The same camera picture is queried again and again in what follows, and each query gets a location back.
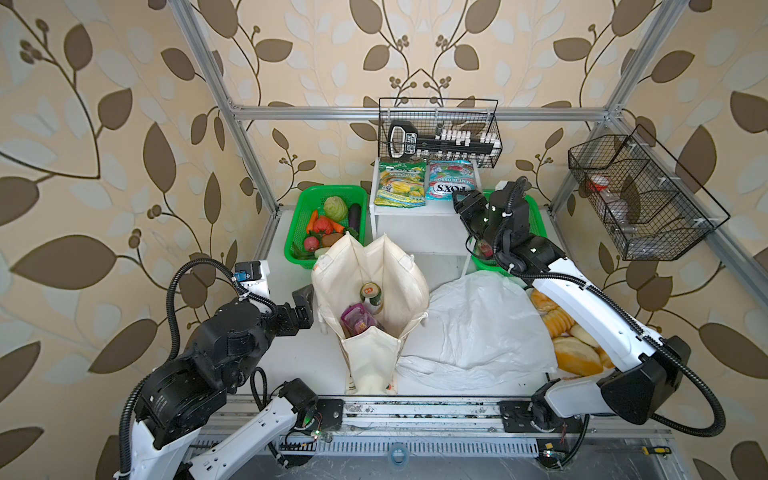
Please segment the yellow black screwdriver right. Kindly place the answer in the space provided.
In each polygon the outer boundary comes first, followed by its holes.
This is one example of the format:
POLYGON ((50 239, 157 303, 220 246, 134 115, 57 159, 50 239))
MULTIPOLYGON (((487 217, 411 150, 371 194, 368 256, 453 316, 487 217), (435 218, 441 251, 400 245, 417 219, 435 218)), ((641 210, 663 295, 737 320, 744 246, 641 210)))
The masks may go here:
POLYGON ((643 446, 641 451, 647 456, 657 455, 666 457, 672 454, 671 448, 667 446, 643 446))

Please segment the left green plastic basket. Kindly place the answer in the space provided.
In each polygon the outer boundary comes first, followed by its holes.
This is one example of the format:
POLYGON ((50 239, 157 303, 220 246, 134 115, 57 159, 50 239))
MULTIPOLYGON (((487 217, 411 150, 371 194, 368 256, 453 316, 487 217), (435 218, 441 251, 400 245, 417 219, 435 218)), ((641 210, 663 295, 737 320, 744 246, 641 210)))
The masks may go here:
POLYGON ((345 234, 367 243, 368 193, 354 185, 317 185, 304 190, 284 246, 285 258, 311 269, 345 234))

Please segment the right green plastic basket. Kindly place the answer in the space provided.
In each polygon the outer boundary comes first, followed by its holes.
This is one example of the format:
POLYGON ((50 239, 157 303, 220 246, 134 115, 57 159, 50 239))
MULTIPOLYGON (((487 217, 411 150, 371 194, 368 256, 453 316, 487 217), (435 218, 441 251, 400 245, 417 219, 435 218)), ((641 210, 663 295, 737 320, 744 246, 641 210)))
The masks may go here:
MULTIPOLYGON (((497 226, 497 219, 501 217, 500 213, 494 212, 491 207, 490 197, 493 194, 494 191, 485 190, 483 192, 484 200, 474 207, 470 213, 470 235, 475 241, 472 262, 478 271, 490 271, 509 277, 510 274, 495 262, 493 249, 491 248, 491 241, 495 235, 492 228, 497 226)), ((530 233, 547 237, 548 234, 538 204, 529 195, 525 197, 525 201, 528 205, 530 233)))

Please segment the cream floral tote bag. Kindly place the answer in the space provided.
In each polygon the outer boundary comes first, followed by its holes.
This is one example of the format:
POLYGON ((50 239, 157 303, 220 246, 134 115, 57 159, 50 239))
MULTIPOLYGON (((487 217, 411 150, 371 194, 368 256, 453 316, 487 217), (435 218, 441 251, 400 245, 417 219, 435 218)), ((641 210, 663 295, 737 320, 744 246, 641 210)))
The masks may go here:
POLYGON ((346 234, 316 260, 312 285, 318 319, 340 341, 348 391, 396 394, 406 339, 428 317, 429 289, 414 257, 385 235, 364 246, 346 234))

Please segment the black bread tray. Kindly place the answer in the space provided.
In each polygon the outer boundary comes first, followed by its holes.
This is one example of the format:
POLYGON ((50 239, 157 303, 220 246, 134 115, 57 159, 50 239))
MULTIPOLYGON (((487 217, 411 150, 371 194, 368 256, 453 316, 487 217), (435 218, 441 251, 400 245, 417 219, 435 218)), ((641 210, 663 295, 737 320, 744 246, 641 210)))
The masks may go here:
POLYGON ((539 314, 552 340, 560 370, 588 377, 615 367, 597 341, 562 307, 539 314))

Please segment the Fox's candy bag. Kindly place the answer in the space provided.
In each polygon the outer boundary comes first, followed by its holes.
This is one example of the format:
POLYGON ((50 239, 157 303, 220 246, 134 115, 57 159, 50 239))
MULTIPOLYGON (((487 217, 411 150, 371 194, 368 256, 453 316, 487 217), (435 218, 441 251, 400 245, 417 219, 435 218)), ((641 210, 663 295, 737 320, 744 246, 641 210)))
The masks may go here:
POLYGON ((426 181, 428 200, 450 200, 454 192, 477 189, 474 167, 466 160, 430 163, 426 181))

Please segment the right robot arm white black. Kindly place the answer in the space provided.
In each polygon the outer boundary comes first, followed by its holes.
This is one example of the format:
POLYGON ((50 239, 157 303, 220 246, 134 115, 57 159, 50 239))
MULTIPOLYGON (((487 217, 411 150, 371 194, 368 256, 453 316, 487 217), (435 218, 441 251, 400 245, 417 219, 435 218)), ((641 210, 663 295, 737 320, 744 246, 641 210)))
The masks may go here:
POLYGON ((665 338, 636 321, 584 277, 561 248, 533 234, 525 199, 527 184, 521 177, 490 196, 479 190, 455 192, 453 208, 469 235, 488 243, 498 267, 562 307, 614 364, 610 374, 551 381, 537 390, 532 410, 538 426, 549 428, 553 417, 614 414, 635 425, 654 420, 691 436, 722 433, 724 409, 710 387, 688 367, 688 344, 677 336, 665 338), (657 414, 683 379, 709 404, 711 425, 687 426, 657 414))

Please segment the purple candy bag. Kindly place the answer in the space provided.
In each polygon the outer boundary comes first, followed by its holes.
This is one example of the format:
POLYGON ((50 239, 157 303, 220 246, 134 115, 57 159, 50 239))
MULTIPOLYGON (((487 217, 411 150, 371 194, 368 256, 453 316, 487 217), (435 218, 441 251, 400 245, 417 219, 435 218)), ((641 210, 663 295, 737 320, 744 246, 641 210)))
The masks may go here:
POLYGON ((349 337, 364 333, 369 328, 379 326, 377 320, 365 303, 350 305, 341 315, 341 323, 349 337))

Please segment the dark purple eggplant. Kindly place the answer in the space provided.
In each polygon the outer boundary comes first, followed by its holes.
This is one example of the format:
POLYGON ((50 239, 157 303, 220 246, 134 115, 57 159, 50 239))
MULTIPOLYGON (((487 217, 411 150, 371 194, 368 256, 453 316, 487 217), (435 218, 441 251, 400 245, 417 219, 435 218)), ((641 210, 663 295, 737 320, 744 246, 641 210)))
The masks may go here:
POLYGON ((353 203, 348 207, 348 228, 352 230, 357 236, 362 232, 362 207, 360 204, 353 203))

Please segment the red tomato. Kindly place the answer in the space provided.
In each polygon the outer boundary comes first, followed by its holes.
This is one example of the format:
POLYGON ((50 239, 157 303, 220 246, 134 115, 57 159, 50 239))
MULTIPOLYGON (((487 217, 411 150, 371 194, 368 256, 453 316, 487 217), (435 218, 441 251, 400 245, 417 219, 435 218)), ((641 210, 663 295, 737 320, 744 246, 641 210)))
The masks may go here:
POLYGON ((325 216, 318 216, 317 220, 314 223, 313 232, 318 235, 326 235, 326 234, 335 233, 336 229, 331 219, 325 216))

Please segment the green plastic basket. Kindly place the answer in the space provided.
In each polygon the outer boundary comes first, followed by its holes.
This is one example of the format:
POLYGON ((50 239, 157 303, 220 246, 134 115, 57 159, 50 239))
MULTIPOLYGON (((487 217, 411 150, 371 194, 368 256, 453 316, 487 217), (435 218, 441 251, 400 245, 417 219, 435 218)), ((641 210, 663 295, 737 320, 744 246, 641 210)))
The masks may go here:
POLYGON ((304 190, 284 246, 285 258, 311 269, 345 234, 367 243, 368 193, 354 185, 317 185, 304 190))
MULTIPOLYGON (((478 271, 490 271, 509 277, 510 274, 495 262, 493 249, 491 248, 491 241, 495 235, 492 228, 497 226, 497 219, 501 217, 500 213, 494 212, 491 207, 490 197, 493 194, 494 191, 485 190, 483 192, 484 200, 474 207, 470 213, 470 235, 475 241, 472 262, 478 271)), ((530 233, 547 237, 548 234, 538 204, 529 195, 525 197, 525 201, 528 205, 530 233)))

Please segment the green cabbage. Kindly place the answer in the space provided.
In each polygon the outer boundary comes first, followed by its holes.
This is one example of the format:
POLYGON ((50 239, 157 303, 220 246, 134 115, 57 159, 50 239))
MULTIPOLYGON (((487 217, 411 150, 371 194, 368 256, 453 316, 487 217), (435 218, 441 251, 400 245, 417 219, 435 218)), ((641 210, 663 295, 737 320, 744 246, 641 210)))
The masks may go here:
POLYGON ((330 220, 341 223, 348 216, 348 206, 339 196, 328 197, 323 203, 325 216, 330 220))

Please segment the white plastic grocery bag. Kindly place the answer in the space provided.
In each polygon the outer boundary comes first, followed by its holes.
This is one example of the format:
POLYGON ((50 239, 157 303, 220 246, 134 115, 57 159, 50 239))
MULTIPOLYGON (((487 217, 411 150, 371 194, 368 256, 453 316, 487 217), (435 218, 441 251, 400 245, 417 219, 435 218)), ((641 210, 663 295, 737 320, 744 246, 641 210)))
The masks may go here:
POLYGON ((442 393, 500 390, 557 372, 550 334, 512 278, 478 271, 430 294, 424 326, 408 336, 396 375, 442 393))

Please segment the orange carrot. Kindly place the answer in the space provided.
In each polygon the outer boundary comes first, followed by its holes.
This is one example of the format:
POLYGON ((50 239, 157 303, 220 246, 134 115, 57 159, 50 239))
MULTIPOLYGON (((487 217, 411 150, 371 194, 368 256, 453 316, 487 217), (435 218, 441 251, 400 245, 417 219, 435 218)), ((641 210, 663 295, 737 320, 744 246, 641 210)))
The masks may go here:
POLYGON ((319 216, 318 210, 314 210, 310 216, 309 222, 306 226, 306 233, 310 234, 313 231, 314 223, 319 216))

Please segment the white two-tier shelf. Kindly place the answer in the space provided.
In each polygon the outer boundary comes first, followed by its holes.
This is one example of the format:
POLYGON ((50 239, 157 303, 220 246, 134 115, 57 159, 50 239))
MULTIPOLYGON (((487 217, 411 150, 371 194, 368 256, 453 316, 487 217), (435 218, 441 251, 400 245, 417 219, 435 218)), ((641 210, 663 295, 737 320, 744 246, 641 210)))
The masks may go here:
POLYGON ((374 203, 379 187, 377 158, 373 167, 373 180, 369 200, 369 226, 373 238, 387 235, 401 249, 417 255, 445 255, 462 257, 460 266, 465 275, 471 256, 465 247, 468 236, 460 216, 447 200, 428 200, 422 207, 383 207, 374 203))

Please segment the green tin can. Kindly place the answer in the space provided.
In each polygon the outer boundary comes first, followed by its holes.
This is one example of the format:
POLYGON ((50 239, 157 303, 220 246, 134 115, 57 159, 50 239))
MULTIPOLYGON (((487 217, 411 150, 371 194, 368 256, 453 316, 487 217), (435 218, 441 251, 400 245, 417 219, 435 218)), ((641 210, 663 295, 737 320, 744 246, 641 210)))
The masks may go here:
POLYGON ((360 299, 365 309, 377 315, 383 307, 383 292, 375 282, 366 282, 360 288, 360 299))

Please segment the croissant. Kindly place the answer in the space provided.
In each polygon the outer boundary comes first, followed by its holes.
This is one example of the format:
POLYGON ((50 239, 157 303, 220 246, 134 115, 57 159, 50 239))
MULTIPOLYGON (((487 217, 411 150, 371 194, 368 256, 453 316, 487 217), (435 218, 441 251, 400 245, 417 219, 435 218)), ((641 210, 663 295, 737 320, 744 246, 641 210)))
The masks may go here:
POLYGON ((559 307, 555 301, 536 289, 532 290, 530 300, 534 307, 541 313, 548 313, 552 310, 556 310, 559 307))

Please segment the plastic bottle red cap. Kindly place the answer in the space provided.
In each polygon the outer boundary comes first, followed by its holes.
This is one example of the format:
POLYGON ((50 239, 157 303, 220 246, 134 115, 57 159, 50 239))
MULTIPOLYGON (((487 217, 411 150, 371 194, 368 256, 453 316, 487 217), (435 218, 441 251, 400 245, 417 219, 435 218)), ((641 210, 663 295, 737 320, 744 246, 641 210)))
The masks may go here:
POLYGON ((601 174, 590 175, 586 185, 596 199, 596 209, 601 220, 617 224, 627 223, 629 205, 619 194, 610 190, 611 180, 601 174))

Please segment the yellow green snack bag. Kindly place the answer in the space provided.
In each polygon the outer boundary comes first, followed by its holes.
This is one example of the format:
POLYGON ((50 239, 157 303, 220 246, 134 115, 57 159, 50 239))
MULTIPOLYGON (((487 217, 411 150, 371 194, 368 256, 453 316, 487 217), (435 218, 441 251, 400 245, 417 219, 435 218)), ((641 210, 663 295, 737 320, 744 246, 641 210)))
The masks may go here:
POLYGON ((383 162, 379 164, 374 204, 392 208, 426 205, 425 162, 383 162))

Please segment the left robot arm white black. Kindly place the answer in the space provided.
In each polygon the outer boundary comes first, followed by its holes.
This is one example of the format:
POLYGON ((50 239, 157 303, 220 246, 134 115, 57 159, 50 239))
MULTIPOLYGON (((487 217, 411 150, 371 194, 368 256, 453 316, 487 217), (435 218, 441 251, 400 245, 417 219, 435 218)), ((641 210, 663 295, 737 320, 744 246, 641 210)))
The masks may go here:
POLYGON ((252 383, 263 355, 280 336, 313 324, 314 289, 292 304, 258 295, 222 305, 191 336, 184 352, 145 377, 129 395, 119 427, 118 479, 228 479, 280 436, 307 431, 318 419, 317 396, 300 379, 255 395, 259 413, 213 449, 186 462, 188 447, 229 395, 252 383))

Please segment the brown potato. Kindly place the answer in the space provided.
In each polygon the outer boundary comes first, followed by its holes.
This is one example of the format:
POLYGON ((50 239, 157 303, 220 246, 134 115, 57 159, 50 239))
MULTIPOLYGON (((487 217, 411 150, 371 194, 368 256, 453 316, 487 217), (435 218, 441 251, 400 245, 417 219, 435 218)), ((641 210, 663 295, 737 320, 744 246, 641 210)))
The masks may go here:
POLYGON ((321 237, 321 247, 322 248, 330 248, 332 247, 337 241, 342 239, 344 237, 343 233, 335 232, 331 234, 326 234, 321 237))

